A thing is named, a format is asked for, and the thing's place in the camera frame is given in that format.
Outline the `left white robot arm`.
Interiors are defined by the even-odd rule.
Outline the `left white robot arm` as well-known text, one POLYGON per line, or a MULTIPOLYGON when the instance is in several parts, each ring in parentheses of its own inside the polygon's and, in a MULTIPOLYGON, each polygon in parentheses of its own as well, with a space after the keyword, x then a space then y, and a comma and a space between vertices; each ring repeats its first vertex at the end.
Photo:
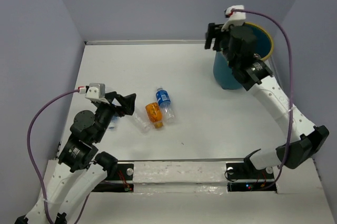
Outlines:
POLYGON ((99 143, 113 117, 132 115, 136 94, 122 96, 95 87, 81 87, 96 111, 80 111, 70 127, 71 135, 57 158, 48 184, 39 178, 42 194, 29 213, 16 223, 68 223, 79 206, 85 206, 91 191, 103 180, 116 175, 118 160, 99 152, 99 143))

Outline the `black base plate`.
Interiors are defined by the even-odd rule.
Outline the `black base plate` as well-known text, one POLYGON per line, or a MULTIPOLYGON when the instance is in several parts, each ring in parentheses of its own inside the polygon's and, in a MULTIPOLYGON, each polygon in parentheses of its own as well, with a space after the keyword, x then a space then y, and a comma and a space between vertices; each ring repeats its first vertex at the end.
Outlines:
POLYGON ((277 192, 274 182, 274 173, 272 168, 263 170, 253 169, 252 171, 244 170, 243 162, 226 163, 224 172, 227 180, 228 192, 250 192, 250 191, 272 191, 277 192))
POLYGON ((131 193, 134 191, 134 163, 119 162, 116 172, 100 182, 93 192, 131 193))

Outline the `blue label water bottle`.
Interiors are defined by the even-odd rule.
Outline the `blue label water bottle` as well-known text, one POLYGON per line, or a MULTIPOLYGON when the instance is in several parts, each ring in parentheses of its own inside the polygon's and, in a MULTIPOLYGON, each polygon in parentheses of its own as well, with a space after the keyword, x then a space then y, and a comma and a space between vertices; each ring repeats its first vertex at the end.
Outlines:
POLYGON ((175 114, 171 104, 171 99, 168 92, 161 86, 156 89, 156 100, 159 108, 163 114, 163 118, 167 123, 173 123, 175 120, 175 114))

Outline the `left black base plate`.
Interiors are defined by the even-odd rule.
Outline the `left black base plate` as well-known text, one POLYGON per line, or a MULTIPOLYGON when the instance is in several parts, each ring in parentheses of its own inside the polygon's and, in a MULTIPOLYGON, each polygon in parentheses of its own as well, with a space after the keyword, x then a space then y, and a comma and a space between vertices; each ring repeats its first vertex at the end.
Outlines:
POLYGON ((100 182, 93 192, 131 193, 134 191, 134 163, 119 162, 116 172, 100 182))

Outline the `clear bottle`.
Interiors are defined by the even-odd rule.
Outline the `clear bottle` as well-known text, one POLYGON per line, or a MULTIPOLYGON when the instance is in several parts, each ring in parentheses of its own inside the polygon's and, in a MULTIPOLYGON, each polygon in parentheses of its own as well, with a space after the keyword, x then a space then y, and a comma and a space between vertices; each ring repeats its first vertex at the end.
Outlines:
POLYGON ((138 113, 133 115, 135 126, 142 132, 147 133, 151 128, 150 124, 138 113))

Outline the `blue cap bottle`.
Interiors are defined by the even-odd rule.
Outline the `blue cap bottle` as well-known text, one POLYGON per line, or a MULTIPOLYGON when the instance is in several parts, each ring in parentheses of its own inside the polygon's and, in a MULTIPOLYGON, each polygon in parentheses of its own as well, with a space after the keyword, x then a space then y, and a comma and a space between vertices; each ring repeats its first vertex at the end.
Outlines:
POLYGON ((118 117, 116 117, 116 116, 112 117, 112 119, 111 119, 111 121, 110 121, 110 123, 108 125, 108 129, 109 130, 116 129, 117 123, 118 123, 118 117))

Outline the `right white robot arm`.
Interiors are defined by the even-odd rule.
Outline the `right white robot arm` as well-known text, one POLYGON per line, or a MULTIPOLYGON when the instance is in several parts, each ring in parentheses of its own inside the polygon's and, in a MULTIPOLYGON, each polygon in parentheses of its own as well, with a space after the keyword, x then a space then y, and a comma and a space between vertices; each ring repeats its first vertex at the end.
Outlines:
POLYGON ((244 159, 241 171, 256 177, 269 167, 296 169, 315 155, 327 139, 326 126, 306 118, 279 86, 271 69, 256 52, 258 38, 251 27, 209 23, 206 50, 216 52, 213 75, 225 90, 245 89, 270 114, 285 135, 284 144, 257 149, 244 159))

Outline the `blue bin yellow rim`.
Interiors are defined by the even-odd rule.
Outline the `blue bin yellow rim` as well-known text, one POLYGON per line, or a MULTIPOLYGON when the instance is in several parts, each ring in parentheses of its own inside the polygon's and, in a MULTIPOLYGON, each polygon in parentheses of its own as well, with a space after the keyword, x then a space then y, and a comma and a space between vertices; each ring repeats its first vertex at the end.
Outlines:
MULTIPOLYGON (((270 34, 261 26, 254 23, 245 22, 245 26, 249 27, 257 37, 256 54, 261 60, 266 62, 272 55, 274 50, 274 42, 270 34)), ((215 53, 213 64, 213 75, 216 82, 224 90, 241 89, 241 84, 232 75, 232 70, 227 65, 227 60, 221 52, 215 53)))

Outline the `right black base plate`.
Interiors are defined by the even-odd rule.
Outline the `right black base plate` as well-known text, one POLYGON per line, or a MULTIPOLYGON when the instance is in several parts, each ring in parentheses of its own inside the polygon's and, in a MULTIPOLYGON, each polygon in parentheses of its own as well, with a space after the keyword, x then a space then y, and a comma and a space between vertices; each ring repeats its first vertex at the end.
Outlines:
POLYGON ((272 168, 263 170, 253 169, 252 171, 244 170, 243 162, 226 163, 224 172, 227 180, 228 192, 250 192, 250 191, 272 191, 277 192, 274 182, 274 173, 272 168))

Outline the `short orange juice bottle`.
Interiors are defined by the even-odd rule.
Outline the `short orange juice bottle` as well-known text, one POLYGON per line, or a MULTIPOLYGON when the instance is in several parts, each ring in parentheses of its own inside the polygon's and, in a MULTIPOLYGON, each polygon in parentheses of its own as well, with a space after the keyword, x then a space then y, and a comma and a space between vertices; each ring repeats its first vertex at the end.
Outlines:
POLYGON ((159 105, 156 102, 150 103, 145 106, 145 110, 149 120, 152 122, 156 129, 163 127, 163 116, 159 105))

